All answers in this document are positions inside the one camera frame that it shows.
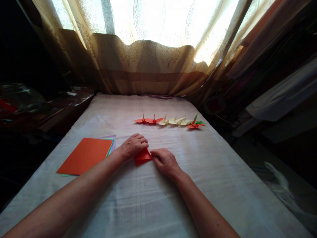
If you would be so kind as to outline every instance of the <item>hand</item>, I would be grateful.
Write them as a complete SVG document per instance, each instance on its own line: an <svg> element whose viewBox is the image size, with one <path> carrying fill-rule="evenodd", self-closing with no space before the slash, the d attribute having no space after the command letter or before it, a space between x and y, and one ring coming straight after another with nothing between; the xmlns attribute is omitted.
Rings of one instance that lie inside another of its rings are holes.
<svg viewBox="0 0 317 238"><path fill-rule="evenodd" d="M143 135L135 133L129 139L127 139L118 148L118 150L124 161L127 161L147 147L149 147L148 140L145 139Z"/></svg>
<svg viewBox="0 0 317 238"><path fill-rule="evenodd" d="M159 171L173 181L177 180L184 172L178 166L175 156L166 148L151 150L154 163Z"/></svg>

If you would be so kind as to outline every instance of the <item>forearm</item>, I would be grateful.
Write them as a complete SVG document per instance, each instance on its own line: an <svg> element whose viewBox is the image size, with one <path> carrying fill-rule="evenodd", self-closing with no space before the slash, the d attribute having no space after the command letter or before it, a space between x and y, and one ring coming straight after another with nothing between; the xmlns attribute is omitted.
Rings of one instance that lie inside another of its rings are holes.
<svg viewBox="0 0 317 238"><path fill-rule="evenodd" d="M5 237L62 236L123 161L121 154L115 150L106 159L45 200Z"/></svg>
<svg viewBox="0 0 317 238"><path fill-rule="evenodd" d="M239 237L186 173L174 179L201 237Z"/></svg>

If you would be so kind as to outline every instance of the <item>mattress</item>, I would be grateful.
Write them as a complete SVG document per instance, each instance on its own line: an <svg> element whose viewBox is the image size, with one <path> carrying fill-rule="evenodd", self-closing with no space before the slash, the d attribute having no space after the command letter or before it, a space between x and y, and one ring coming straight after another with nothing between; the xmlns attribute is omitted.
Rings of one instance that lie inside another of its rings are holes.
<svg viewBox="0 0 317 238"><path fill-rule="evenodd" d="M184 99L98 94L0 215L0 236L75 176L58 168L84 137L117 136L120 146L134 133L149 149L165 147L198 188L241 237L310 237L310 233L274 196L229 144L210 125L200 130L151 126L133 120L146 117L188 119L198 113ZM66 237L197 237L180 193L153 161L136 167L125 163L105 184L97 200L76 219Z"/></svg>

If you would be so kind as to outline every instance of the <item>dark wall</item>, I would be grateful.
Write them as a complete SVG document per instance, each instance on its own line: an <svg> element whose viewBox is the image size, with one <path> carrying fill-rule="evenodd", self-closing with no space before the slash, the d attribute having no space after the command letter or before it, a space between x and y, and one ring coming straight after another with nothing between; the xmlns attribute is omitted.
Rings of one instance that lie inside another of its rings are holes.
<svg viewBox="0 0 317 238"><path fill-rule="evenodd" d="M69 91L67 81L29 23L19 4L5 0L2 24L0 83L24 82L47 100Z"/></svg>

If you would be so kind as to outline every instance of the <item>brown curtain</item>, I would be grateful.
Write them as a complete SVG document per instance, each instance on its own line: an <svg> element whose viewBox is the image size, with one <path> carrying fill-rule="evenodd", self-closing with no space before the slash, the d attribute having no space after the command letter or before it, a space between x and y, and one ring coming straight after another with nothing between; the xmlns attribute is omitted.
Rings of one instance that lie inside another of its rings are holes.
<svg viewBox="0 0 317 238"><path fill-rule="evenodd" d="M242 75L280 36L283 36L288 30L287 24L310 1L276 0L242 41L243 53L227 76L237 78Z"/></svg>
<svg viewBox="0 0 317 238"><path fill-rule="evenodd" d="M33 0L34 27L63 72L104 93L187 95L198 105L273 2Z"/></svg>

